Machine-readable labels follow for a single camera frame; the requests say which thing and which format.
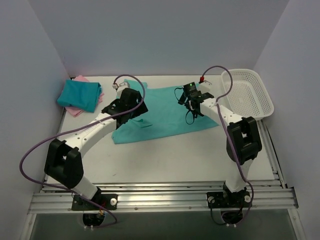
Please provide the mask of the mint green t-shirt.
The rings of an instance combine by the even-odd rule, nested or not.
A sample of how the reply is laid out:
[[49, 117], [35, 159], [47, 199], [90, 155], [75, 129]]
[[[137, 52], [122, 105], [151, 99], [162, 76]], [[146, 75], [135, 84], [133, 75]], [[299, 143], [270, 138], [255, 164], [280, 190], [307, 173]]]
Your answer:
[[142, 84], [148, 112], [130, 119], [112, 133], [116, 145], [197, 132], [219, 125], [207, 116], [193, 120], [187, 109], [178, 104], [175, 93], [183, 92], [179, 86], [150, 88], [146, 82]]

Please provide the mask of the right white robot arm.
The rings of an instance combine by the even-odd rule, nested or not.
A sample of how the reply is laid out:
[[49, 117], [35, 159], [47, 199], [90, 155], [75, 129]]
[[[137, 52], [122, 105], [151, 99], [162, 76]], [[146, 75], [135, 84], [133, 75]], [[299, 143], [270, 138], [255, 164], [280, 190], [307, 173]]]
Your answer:
[[208, 117], [224, 130], [226, 151], [233, 164], [224, 183], [228, 190], [222, 193], [222, 200], [225, 205], [232, 207], [240, 201], [239, 192], [246, 188], [251, 165], [262, 150], [257, 121], [219, 104], [202, 83], [188, 83], [182, 90], [178, 103], [185, 106], [193, 118]]

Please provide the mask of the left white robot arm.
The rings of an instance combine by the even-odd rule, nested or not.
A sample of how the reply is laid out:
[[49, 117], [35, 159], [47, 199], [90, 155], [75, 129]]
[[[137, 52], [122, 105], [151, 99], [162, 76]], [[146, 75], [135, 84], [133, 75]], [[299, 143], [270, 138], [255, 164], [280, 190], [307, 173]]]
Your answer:
[[85, 128], [65, 140], [54, 139], [48, 148], [44, 172], [64, 187], [83, 196], [83, 204], [95, 210], [101, 203], [101, 191], [84, 175], [82, 157], [102, 138], [128, 120], [148, 111], [138, 90], [125, 87], [117, 98]]

